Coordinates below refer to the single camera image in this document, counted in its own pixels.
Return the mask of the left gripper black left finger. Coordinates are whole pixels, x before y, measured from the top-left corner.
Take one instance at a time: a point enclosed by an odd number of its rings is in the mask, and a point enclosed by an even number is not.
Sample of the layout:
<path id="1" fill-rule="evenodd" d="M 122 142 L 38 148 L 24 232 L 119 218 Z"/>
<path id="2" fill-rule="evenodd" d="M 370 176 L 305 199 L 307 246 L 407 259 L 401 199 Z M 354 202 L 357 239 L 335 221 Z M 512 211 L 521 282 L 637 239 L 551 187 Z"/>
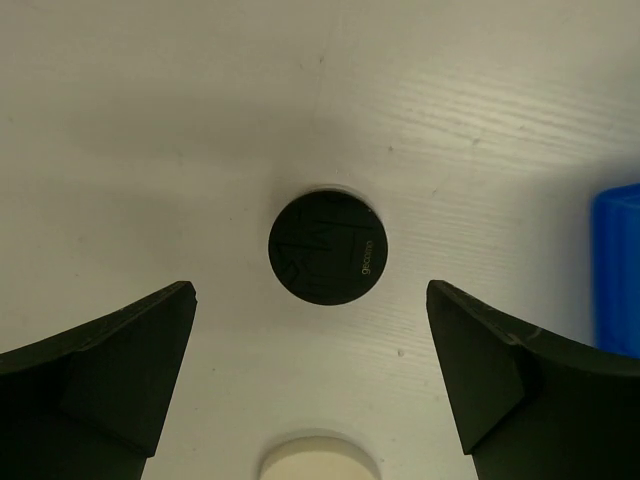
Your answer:
<path id="1" fill-rule="evenodd" d="M 4 479 L 139 479 L 196 313 L 192 283 L 1 356 Z"/>

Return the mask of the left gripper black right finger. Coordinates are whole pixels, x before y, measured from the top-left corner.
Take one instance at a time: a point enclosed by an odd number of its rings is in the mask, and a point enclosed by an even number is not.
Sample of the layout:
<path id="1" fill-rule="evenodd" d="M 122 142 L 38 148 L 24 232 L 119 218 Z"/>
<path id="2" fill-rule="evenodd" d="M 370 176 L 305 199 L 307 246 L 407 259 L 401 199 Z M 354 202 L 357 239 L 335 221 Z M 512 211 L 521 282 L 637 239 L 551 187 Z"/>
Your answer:
<path id="1" fill-rule="evenodd" d="M 510 316 L 443 280 L 429 326 L 480 479 L 636 479 L 639 362 Z"/>

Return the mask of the cream round powder puff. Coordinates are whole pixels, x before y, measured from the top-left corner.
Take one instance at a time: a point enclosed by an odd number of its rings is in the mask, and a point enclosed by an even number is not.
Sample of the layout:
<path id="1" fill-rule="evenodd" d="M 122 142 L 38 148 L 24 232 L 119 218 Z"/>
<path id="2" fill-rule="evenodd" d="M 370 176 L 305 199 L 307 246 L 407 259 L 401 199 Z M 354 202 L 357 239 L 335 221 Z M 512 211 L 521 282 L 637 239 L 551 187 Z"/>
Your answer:
<path id="1" fill-rule="evenodd" d="M 379 468 L 356 444 L 331 436 L 299 437 L 267 452 L 260 480 L 378 480 Z"/>

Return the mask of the black round compact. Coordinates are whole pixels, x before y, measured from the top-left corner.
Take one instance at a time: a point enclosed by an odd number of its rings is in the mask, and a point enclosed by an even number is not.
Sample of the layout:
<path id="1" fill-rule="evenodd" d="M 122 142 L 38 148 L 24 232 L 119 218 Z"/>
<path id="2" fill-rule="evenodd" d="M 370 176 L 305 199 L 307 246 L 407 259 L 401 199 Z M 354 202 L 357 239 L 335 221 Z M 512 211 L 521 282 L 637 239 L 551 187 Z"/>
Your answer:
<path id="1" fill-rule="evenodd" d="M 344 190 L 315 189 L 277 215 L 268 256 L 291 294 L 337 306 L 361 298 L 378 283 L 389 243 L 381 219 L 364 199 Z"/>

